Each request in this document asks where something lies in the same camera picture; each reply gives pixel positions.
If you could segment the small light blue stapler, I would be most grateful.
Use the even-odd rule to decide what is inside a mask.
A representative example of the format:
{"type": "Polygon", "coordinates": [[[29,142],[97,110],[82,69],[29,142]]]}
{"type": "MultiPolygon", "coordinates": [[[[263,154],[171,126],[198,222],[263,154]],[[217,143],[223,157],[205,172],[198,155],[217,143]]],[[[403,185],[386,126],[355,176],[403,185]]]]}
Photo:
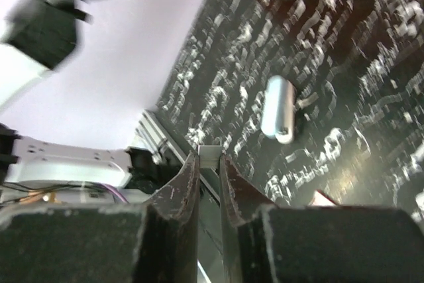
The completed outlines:
{"type": "Polygon", "coordinates": [[[269,139],[280,144],[294,140],[295,87],[281,76],[272,76],[264,93],[260,129],[269,139]]]}

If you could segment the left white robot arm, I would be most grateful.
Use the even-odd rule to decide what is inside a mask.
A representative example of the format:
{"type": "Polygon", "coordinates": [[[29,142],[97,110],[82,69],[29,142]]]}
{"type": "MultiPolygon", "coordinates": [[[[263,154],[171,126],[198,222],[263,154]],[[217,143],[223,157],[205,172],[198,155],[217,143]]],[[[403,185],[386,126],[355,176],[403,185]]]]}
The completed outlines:
{"type": "MultiPolygon", "coordinates": [[[[78,48],[79,26],[90,19],[85,0],[20,0],[1,19],[1,111],[42,119],[44,131],[69,128],[58,118],[74,98],[57,103],[51,79],[78,48]]],[[[1,126],[1,207],[39,204],[142,203],[149,195],[127,188],[152,155],[142,148],[105,150],[42,141],[1,126]]]]}

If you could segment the red white staples box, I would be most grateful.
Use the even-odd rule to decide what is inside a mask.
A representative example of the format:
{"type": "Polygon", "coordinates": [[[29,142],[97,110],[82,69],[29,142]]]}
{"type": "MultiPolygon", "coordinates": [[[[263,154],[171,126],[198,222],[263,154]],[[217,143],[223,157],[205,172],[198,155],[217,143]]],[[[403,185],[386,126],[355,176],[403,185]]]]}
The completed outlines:
{"type": "Polygon", "coordinates": [[[314,191],[311,206],[329,207],[335,206],[335,203],[320,191],[314,191]]]}

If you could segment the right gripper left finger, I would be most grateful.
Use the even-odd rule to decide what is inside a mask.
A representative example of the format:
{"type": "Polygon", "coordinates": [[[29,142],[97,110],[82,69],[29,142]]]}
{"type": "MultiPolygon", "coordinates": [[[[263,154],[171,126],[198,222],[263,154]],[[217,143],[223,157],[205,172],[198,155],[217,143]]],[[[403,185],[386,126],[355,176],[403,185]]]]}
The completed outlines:
{"type": "Polygon", "coordinates": [[[2,282],[196,282],[199,159],[144,203],[1,210],[2,282]]]}

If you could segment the silver staple strip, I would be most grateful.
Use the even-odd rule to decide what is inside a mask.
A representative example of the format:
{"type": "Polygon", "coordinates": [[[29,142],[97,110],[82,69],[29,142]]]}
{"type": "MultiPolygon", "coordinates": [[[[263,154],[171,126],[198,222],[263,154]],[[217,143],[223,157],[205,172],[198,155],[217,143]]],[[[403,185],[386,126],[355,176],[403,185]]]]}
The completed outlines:
{"type": "Polygon", "coordinates": [[[199,145],[197,153],[200,168],[216,170],[219,168],[223,147],[221,145],[199,145]]]}

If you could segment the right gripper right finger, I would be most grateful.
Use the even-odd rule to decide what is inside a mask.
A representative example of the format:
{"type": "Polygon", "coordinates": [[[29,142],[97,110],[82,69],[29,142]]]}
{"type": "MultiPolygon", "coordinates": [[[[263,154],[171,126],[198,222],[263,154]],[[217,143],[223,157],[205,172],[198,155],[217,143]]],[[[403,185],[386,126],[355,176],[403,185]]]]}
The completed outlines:
{"type": "Polygon", "coordinates": [[[219,160],[226,282],[422,282],[423,234],[398,209],[276,205],[219,160]]]}

